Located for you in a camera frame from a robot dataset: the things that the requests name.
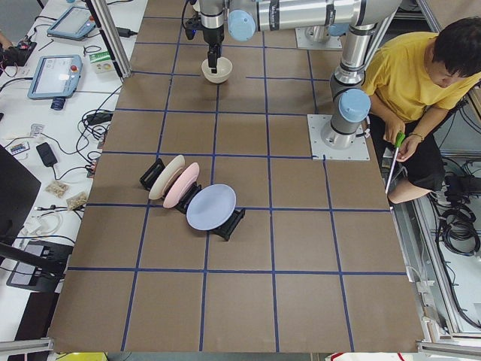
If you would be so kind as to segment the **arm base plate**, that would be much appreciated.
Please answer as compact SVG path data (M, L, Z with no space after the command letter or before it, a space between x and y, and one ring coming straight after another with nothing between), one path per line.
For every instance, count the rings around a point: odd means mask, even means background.
M308 114L307 124L312 159L362 162L371 159L361 123L350 135L335 132L328 114Z
M298 49L340 51L343 47L341 36L331 34L325 26L298 27L295 35Z

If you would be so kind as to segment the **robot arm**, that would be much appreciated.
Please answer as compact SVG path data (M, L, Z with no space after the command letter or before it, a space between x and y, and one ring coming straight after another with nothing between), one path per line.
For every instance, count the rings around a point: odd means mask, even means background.
M336 150L351 146L371 100L360 90L365 78L368 54L382 24L398 9L399 1L327 1L327 26L348 25L339 66L330 80L334 113L322 129L322 140Z
M217 73L227 29L236 41L255 32L348 23L367 26L379 21L380 6L372 1L198 1L195 16L182 20L186 37L203 33L208 45L207 68Z

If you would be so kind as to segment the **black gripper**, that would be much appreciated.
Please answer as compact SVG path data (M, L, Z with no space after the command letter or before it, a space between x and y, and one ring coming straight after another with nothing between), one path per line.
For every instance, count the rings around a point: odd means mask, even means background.
M224 15L211 16L197 13L183 25L189 40L192 40L197 32L203 32L204 41L209 45L208 68L212 74L216 74L217 61L221 57L221 46L224 41Z

